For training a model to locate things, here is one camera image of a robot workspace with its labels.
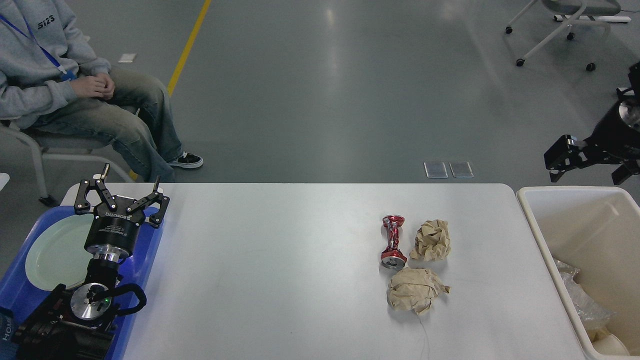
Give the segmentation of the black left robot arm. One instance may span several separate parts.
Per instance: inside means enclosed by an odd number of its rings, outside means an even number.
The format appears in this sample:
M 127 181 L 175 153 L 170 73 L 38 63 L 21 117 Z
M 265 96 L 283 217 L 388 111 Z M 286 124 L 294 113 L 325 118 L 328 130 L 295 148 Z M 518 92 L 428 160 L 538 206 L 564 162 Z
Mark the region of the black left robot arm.
M 58 284 L 20 324 L 12 342 L 19 360 L 103 360 L 114 341 L 116 319 L 147 304 L 142 287 L 121 284 L 121 265 L 134 255 L 144 224 L 157 229 L 170 199 L 156 177 L 153 189 L 135 199 L 106 187 L 110 164 L 84 179 L 74 203 L 76 217 L 91 214 L 84 250 L 92 257 L 80 285 Z

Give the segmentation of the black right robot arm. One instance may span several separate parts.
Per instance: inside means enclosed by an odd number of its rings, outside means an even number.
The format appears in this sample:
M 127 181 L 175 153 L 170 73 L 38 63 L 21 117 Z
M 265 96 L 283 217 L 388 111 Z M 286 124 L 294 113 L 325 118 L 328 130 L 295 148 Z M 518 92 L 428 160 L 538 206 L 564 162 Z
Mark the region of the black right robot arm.
M 630 88 L 617 89 L 618 100 L 583 140 L 565 134 L 544 153 L 550 181 L 557 183 L 567 171 L 597 164 L 617 165 L 611 173 L 620 185 L 640 173 L 640 69 L 629 68 Z

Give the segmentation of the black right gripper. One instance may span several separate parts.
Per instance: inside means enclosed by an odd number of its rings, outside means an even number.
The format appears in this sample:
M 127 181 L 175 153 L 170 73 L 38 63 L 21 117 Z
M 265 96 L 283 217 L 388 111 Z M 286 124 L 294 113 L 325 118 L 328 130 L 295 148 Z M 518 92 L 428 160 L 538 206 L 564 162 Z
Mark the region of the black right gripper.
M 560 136 L 543 155 L 550 181 L 557 183 L 567 171 L 589 167 L 590 162 L 586 157 L 583 158 L 583 148 L 588 144 L 599 146 L 614 157 L 626 160 L 611 173 L 613 185 L 621 185 L 630 177 L 639 175 L 639 122 L 639 100 L 627 98 L 618 100 L 606 112 L 585 141 L 569 134 Z

